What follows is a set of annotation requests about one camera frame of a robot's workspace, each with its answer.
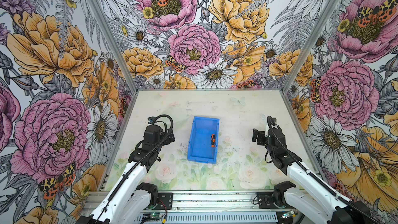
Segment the orange black screwdriver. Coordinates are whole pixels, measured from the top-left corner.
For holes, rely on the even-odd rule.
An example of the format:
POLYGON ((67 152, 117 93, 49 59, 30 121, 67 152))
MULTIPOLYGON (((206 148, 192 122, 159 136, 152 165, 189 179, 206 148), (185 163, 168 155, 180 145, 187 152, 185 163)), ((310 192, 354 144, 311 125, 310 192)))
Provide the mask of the orange black screwdriver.
POLYGON ((216 147, 216 135, 215 134, 211 135, 211 147, 212 148, 216 147))

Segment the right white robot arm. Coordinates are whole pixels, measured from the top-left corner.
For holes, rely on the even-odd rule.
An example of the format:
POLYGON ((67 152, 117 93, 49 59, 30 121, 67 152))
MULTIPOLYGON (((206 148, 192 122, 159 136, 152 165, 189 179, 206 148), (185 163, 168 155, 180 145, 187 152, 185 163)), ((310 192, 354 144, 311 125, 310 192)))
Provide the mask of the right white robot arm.
POLYGON ((315 224, 377 224, 371 210, 362 202, 353 202, 325 183, 290 151, 280 127, 267 132, 253 130, 252 141, 267 150, 271 163, 290 178, 277 184, 273 204, 291 206, 315 224))

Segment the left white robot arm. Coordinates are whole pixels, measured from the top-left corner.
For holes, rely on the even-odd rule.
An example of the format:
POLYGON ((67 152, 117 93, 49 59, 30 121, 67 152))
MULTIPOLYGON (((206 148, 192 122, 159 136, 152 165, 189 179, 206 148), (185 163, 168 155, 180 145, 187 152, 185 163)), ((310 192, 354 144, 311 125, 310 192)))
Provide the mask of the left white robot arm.
POLYGON ((78 224, 131 224, 146 208, 155 207, 158 187, 144 183, 150 168, 159 161, 162 146, 175 141, 173 129, 159 125, 146 127, 144 139, 130 154, 122 175, 89 216, 81 216, 78 224))

